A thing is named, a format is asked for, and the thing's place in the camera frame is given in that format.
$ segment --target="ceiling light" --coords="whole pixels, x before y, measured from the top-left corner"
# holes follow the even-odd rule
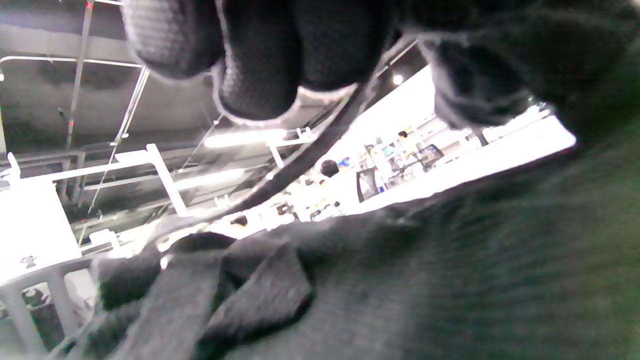
[[[191,177],[189,179],[176,181],[175,187],[178,190],[185,190],[185,189],[195,188],[197,186],[206,186],[206,185],[224,183],[225,181],[237,179],[238,177],[241,177],[243,174],[244,174],[243,168],[215,172],[213,174],[196,176],[196,177]]]
[[[285,136],[287,136],[287,131],[283,129],[243,131],[240,133],[211,136],[204,141],[204,145],[210,148],[218,148],[246,145],[249,143],[268,143],[282,140]]]
[[[394,82],[395,85],[400,85],[403,83],[404,77],[400,74],[394,75],[392,81]]]
[[[123,164],[144,164],[150,162],[149,153],[146,150],[121,152],[114,157]]]

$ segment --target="black fabric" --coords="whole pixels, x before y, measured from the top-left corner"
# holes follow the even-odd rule
[[[183,255],[170,263],[183,275],[165,270],[142,305],[157,310],[127,333],[139,347],[110,358],[633,358],[639,136],[635,121],[430,199]],[[246,282],[221,290],[219,266]],[[138,343],[147,321],[155,326]]]
[[[276,1],[273,9],[295,13],[295,18],[302,17],[300,12],[323,9],[303,3],[288,7]],[[202,13],[190,7],[194,4],[125,2],[133,47],[166,76],[188,76],[222,56],[216,48],[220,38],[190,33],[207,26],[210,34],[217,31],[207,22],[213,19],[212,3],[202,3],[197,8]],[[382,12],[396,8],[382,2],[341,4],[348,16],[333,12],[331,16],[339,18],[335,23],[327,20],[328,13],[318,13],[317,18],[324,19],[325,26],[353,26],[344,32],[353,30],[353,37],[345,36],[340,45],[354,44],[356,53],[378,53],[371,49],[383,48],[377,41],[389,31],[386,21],[395,15],[400,28],[438,38],[430,51],[435,59],[447,60],[441,61],[441,69],[450,87],[442,99],[451,117],[459,117],[452,122],[500,121],[496,119],[512,110],[501,104],[511,103],[512,90],[524,88],[556,105],[579,145],[429,199],[318,223],[293,223],[236,241],[227,249],[185,247],[188,252],[171,254],[163,271],[162,255],[152,247],[132,259],[114,260],[102,270],[98,266],[103,272],[102,305],[79,335],[52,356],[637,357],[640,44],[630,46],[638,27],[632,3],[413,0],[394,3],[401,5],[399,15]],[[328,3],[325,10],[334,8]],[[272,117],[288,108],[296,81],[300,85],[327,79],[335,86],[340,83],[336,79],[347,79],[316,76],[324,69],[317,64],[331,64],[332,57],[340,57],[326,48],[313,59],[316,65],[302,61],[305,51],[322,47],[306,43],[300,35],[302,25],[285,15],[277,17],[267,3],[222,0],[216,11],[229,20],[221,26],[229,33],[223,37],[227,48],[219,69],[226,73],[219,88],[221,102],[232,113],[249,119]],[[366,21],[372,16],[382,21],[363,35],[363,29],[375,24]],[[354,19],[365,21],[355,24]],[[151,31],[159,23],[173,27]],[[285,33],[292,23],[299,37]],[[210,49],[206,42],[197,44],[203,38],[211,42]],[[447,42],[454,46],[447,47]],[[476,49],[478,53],[459,58],[460,63],[449,63]],[[205,53],[206,59],[192,53]],[[260,58],[270,54],[272,58]],[[181,56],[182,63],[176,60]],[[367,61],[366,56],[352,59],[350,68],[332,65],[325,70],[366,78],[368,70],[363,69],[377,61]],[[272,62],[263,68],[264,61]],[[496,64],[507,76],[493,67]],[[260,69],[291,73],[260,74]],[[462,78],[456,78],[457,70],[447,69],[459,69]],[[489,81],[497,78],[508,81]],[[442,91],[444,84],[437,81],[436,90]],[[243,112],[234,108],[240,105]]]

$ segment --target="metal rod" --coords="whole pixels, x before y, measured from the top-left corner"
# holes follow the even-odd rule
[[[278,148],[275,145],[268,145],[268,147],[269,150],[271,150],[271,154],[273,155],[273,159],[275,160],[276,165],[278,165],[279,168],[284,168],[284,162],[282,161],[282,157],[278,152]]]
[[[122,6],[122,2],[121,1],[115,1],[115,0],[95,0],[95,2],[96,3],[105,3],[105,4]]]
[[[158,176],[166,189],[167,195],[169,195],[175,213],[179,217],[188,217],[189,212],[187,211],[187,206],[184,204],[184,200],[182,200],[182,196],[180,196],[180,191],[178,191],[175,182],[173,182],[173,178],[171,174],[169,174],[169,170],[166,168],[157,146],[154,143],[148,144],[147,152],[151,155],[152,162],[156,166]]]
[[[84,68],[84,56],[89,46],[89,30],[91,28],[91,18],[93,17],[93,0],[86,0],[84,8],[84,21],[82,25],[82,38],[80,41],[80,51],[76,65],[76,77],[74,78],[74,89],[71,93],[71,109],[69,111],[69,119],[67,120],[67,144],[66,148],[71,148],[71,141],[76,124],[76,110],[78,107],[78,98],[80,97],[80,84],[82,82],[82,71]]]
[[[55,174],[38,175],[33,177],[27,177],[21,179],[21,181],[58,181],[62,179],[69,179],[71,177],[86,176],[91,174],[98,174],[100,172],[108,172],[112,170],[119,170],[121,168],[135,167],[139,165],[148,164],[146,160],[132,161],[127,163],[109,163],[106,165],[98,165],[96,167],[77,168],[65,172],[57,172]]]
[[[138,101],[140,101],[140,97],[142,96],[142,91],[145,89],[145,85],[147,84],[148,77],[149,77],[149,69],[146,67],[143,67],[142,70],[140,71],[140,76],[138,76],[138,82],[136,83],[136,88],[134,88],[133,94],[131,95],[131,100],[129,100],[129,106],[127,107],[127,111],[125,111],[124,117],[122,118],[122,123],[120,124],[120,129],[118,130],[118,134],[113,140],[113,142],[115,143],[115,146],[111,151],[111,156],[109,157],[109,162],[108,162],[109,164],[113,162],[113,158],[118,149],[118,145],[122,140],[122,134],[124,134],[125,129],[129,127],[129,123],[131,122],[131,119],[133,119],[133,115],[135,114],[136,108],[138,107]],[[102,178],[100,179],[100,184],[104,182],[106,177],[107,177],[107,172],[105,171],[104,174],[102,175]],[[93,194],[93,199],[91,200],[91,204],[89,205],[89,210],[87,211],[87,214],[89,214],[93,209],[93,207],[95,206],[95,201],[98,199],[98,193],[100,193],[100,189],[98,189]]]
[[[46,56],[5,56],[4,58],[0,58],[0,63],[10,60],[33,60],[33,61],[49,61],[49,62],[63,62],[63,63],[75,63],[78,61],[76,58],[50,58]],[[122,61],[107,61],[107,60],[95,60],[95,59],[84,59],[85,63],[93,63],[93,64],[103,64],[103,65],[114,65],[114,66],[122,66],[122,67],[137,67],[142,68],[143,66],[137,63],[124,63]]]

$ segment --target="black glove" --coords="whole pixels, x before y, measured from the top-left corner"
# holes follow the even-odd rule
[[[218,106],[250,120],[285,113],[299,86],[365,81],[394,32],[418,33],[453,127],[501,125],[527,91],[567,101],[640,24],[633,0],[125,0],[124,19],[152,70],[182,79],[215,66]]]
[[[214,71],[218,106],[250,120],[279,117],[299,86],[363,81],[392,32],[386,0],[126,0],[135,54],[170,79]]]

